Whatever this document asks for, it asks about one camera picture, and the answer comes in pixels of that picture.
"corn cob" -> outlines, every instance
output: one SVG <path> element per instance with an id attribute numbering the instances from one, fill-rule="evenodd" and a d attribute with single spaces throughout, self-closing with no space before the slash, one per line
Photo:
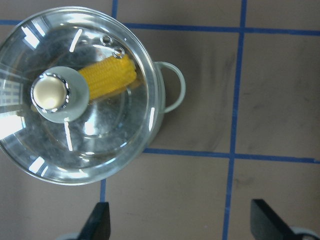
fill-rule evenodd
<path id="1" fill-rule="evenodd" d="M 135 65 L 127 54 L 123 58 L 110 56 L 80 69 L 79 73 L 88 84 L 90 100 L 118 91 L 137 77 Z"/>

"yellow corn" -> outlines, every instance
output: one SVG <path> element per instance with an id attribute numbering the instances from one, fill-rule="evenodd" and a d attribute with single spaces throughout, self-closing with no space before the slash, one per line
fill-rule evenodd
<path id="1" fill-rule="evenodd" d="M 123 58 L 110 56 L 79 70 L 89 86 L 90 100 L 118 91 L 137 77 L 134 63 L 127 54 Z"/>

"pot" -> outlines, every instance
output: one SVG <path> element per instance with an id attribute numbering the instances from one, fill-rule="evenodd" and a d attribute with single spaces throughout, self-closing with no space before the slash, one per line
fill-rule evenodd
<path id="1" fill-rule="evenodd" d="M 123 53 L 134 63 L 134 84 L 89 99 L 78 70 Z M 179 97 L 170 106 L 162 68 L 180 81 Z M 50 110 L 34 97 L 54 91 L 51 85 L 37 88 L 44 76 L 65 93 Z M 93 183 L 124 168 L 150 144 L 164 114 L 177 108 L 186 92 L 176 66 L 153 62 L 124 25 L 84 7 L 49 9 L 17 25 L 0 45 L 0 84 L 1 148 L 28 174 L 61 185 Z"/>

